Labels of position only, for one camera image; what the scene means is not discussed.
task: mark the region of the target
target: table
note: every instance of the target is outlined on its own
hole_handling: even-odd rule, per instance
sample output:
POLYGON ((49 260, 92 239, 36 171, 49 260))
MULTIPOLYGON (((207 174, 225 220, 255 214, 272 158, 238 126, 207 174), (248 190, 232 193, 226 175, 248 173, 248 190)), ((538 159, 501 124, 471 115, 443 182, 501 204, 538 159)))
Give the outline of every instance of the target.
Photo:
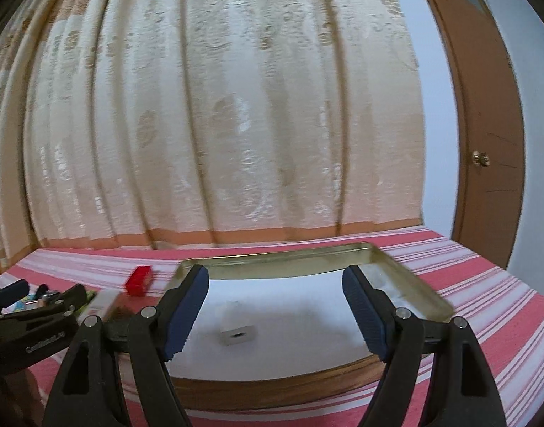
MULTIPOLYGON (((132 299, 139 309, 163 294, 180 259, 258 253, 372 242, 430 284, 465 316, 482 346, 495 376, 510 427, 525 426, 544 400, 544 297, 486 259, 439 234, 414 228, 280 245, 166 251, 74 251, 38 249, 0 276, 0 287, 18 278, 64 290, 76 282, 91 289, 122 288, 136 265, 157 271, 148 296, 132 299)), ((48 358, 31 367, 44 400, 59 363, 48 358)), ((421 362, 405 426, 418 424, 430 379, 431 357, 421 362)), ((135 427, 145 426, 135 387, 123 381, 135 427)), ((189 411, 194 427, 356 427, 376 384, 305 405, 251 412, 189 411)))

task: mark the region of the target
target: red box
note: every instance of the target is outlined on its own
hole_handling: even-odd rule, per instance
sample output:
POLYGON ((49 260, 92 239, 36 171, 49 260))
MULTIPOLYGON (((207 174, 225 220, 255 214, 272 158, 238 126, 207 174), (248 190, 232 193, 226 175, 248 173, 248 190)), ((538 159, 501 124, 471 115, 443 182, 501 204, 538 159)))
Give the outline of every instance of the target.
POLYGON ((126 281, 126 292, 135 297, 143 297, 154 279, 151 267, 136 267, 126 281))

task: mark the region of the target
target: brass door knob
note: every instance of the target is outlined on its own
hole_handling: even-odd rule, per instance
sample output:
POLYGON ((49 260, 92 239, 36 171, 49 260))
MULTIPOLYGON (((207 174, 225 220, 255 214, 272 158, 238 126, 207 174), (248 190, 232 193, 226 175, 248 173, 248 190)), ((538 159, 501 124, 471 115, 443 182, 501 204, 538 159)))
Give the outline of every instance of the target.
POLYGON ((489 156, 486 153, 480 151, 472 152, 472 162, 478 167, 488 167, 491 165, 491 159, 489 158, 489 156))

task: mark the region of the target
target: curtain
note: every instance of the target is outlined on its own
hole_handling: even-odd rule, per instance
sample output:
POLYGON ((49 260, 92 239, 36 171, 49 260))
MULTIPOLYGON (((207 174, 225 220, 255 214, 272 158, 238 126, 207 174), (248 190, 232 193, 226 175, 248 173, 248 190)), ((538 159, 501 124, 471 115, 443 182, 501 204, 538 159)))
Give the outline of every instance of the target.
POLYGON ((416 225, 423 156, 397 0, 25 0, 0 36, 8 259, 416 225))

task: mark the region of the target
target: door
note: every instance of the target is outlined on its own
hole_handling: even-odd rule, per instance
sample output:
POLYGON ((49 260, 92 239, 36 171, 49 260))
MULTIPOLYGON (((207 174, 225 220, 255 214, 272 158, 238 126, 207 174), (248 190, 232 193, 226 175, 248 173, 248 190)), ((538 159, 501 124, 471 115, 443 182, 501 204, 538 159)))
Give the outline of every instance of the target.
POLYGON ((483 0, 428 2, 446 47, 460 123, 452 238, 506 268, 524 185, 523 118, 513 69, 483 0))

